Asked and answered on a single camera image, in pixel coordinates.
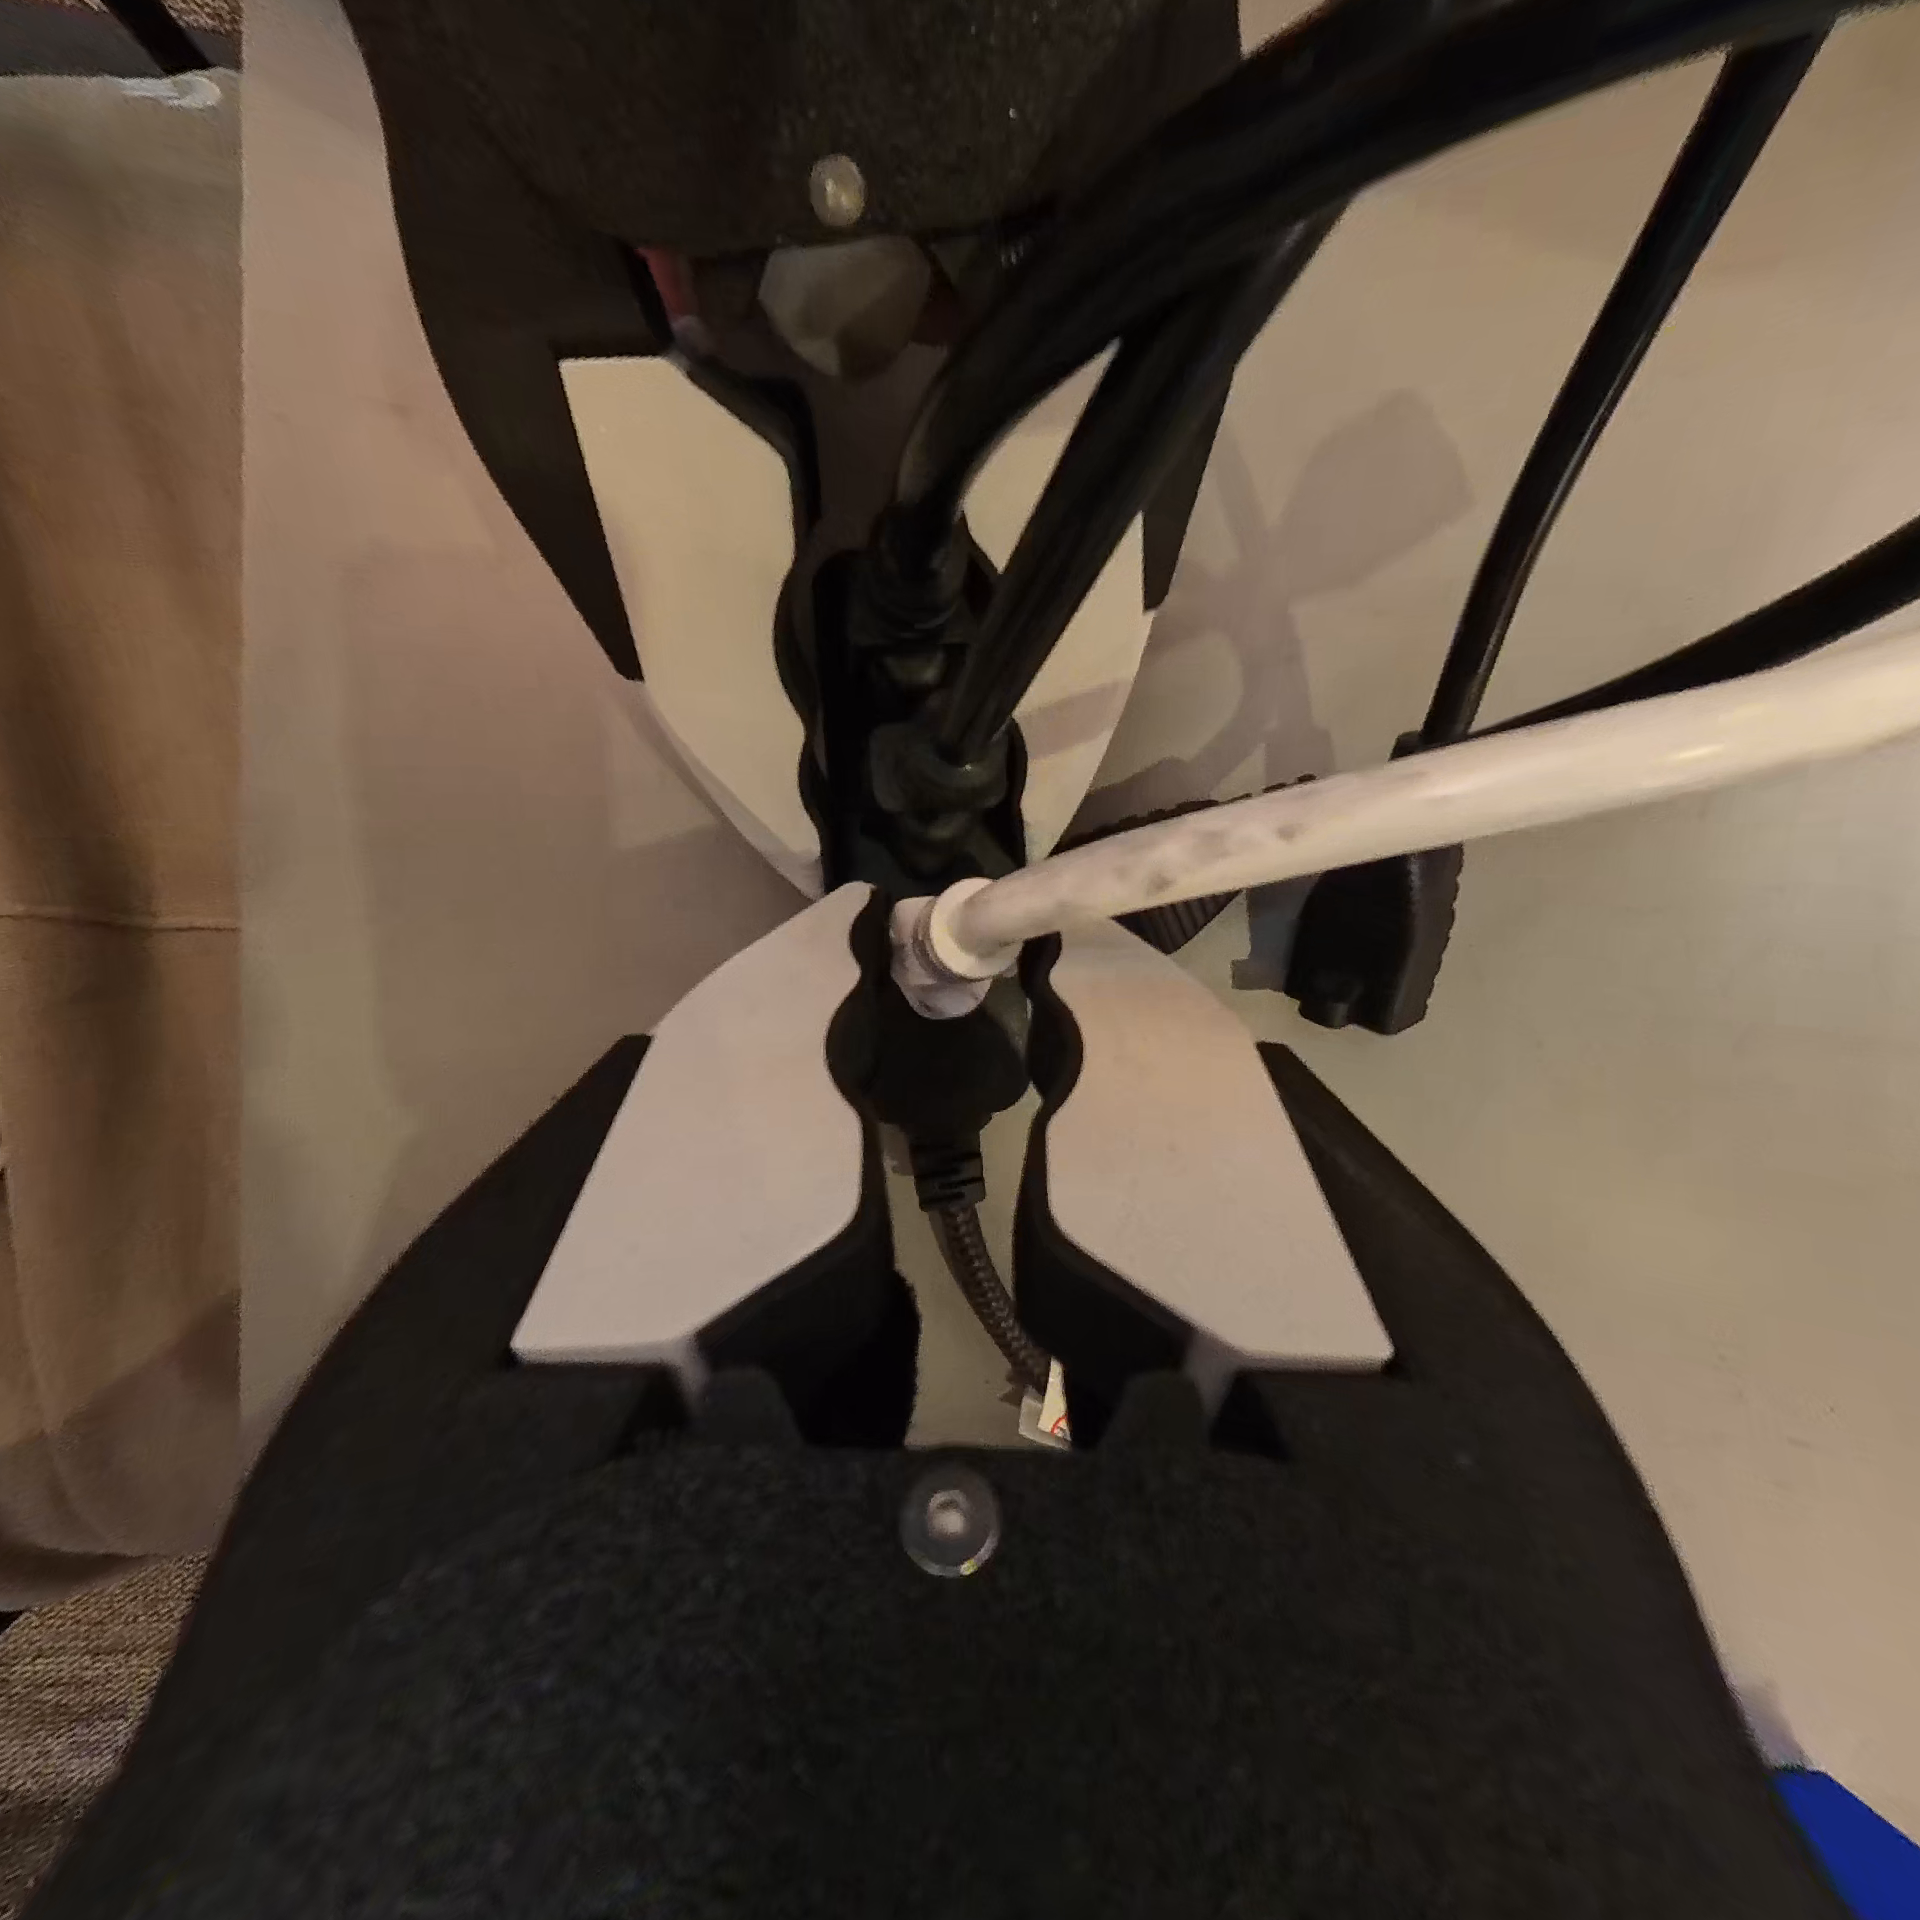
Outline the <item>blue object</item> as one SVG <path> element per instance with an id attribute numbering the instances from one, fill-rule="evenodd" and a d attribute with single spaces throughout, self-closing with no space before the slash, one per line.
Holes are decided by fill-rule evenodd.
<path id="1" fill-rule="evenodd" d="M 1919 1841 L 1828 1771 L 1771 1771 L 1795 1826 L 1856 1917 L 1919 1917 Z"/>

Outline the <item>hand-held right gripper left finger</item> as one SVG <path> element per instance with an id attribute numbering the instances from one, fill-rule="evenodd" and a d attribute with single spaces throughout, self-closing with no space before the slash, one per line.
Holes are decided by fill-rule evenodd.
<path id="1" fill-rule="evenodd" d="M 528 1365 L 655 1365 L 698 1401 L 762 1369 L 815 1402 L 887 1313 L 869 1135 L 832 1022 L 863 986 L 849 882 L 735 952 L 650 1037 L 512 1331 Z"/>

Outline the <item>white desk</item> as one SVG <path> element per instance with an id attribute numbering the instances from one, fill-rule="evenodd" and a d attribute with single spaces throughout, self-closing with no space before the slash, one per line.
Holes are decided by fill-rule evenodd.
<path id="1" fill-rule="evenodd" d="M 1581 473 L 1488 719 L 1915 514 L 1915 7 L 1828 39 Z M 1713 61 L 1357 203 L 1236 378 L 1089 821 L 1381 760 Z M 249 3 L 245 1455 L 620 1034 L 794 907 L 474 455 L 335 3 Z M 1767 1735 L 1915 1827 L 1915 739 L 1467 848 L 1429 1017 L 1186 951 L 1523 1283 Z"/>

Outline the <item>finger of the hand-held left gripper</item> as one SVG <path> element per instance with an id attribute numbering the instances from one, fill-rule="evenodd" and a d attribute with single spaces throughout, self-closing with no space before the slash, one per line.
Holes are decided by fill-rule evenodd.
<path id="1" fill-rule="evenodd" d="M 823 890 L 777 654 L 816 511 L 802 395 L 679 351 L 572 357 L 563 391 L 664 739 L 797 893 Z"/>
<path id="2" fill-rule="evenodd" d="M 1032 406 L 976 473 L 968 493 L 968 527 L 996 570 L 1007 570 L 1016 554 L 1112 359 L 1114 350 L 1105 350 Z M 1068 835 L 1098 778 L 1152 624 L 1143 591 L 1146 527 L 1143 517 L 1133 517 L 1016 707 L 1024 742 L 1020 810 L 1032 856 L 1048 855 Z"/>

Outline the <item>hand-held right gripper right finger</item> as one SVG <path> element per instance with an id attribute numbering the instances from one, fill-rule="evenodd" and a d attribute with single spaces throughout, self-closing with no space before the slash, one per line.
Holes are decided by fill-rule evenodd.
<path id="1" fill-rule="evenodd" d="M 1096 923 L 1032 976 L 1042 1112 L 1021 1309 L 1074 1384 L 1378 1373 L 1389 1334 L 1259 1043 L 1207 985 Z"/>

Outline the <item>beige cloth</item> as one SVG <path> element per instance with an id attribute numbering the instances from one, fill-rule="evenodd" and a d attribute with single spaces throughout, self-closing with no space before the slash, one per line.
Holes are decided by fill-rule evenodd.
<path id="1" fill-rule="evenodd" d="M 239 85 L 5 79 L 2 1600 L 239 1478 Z"/>

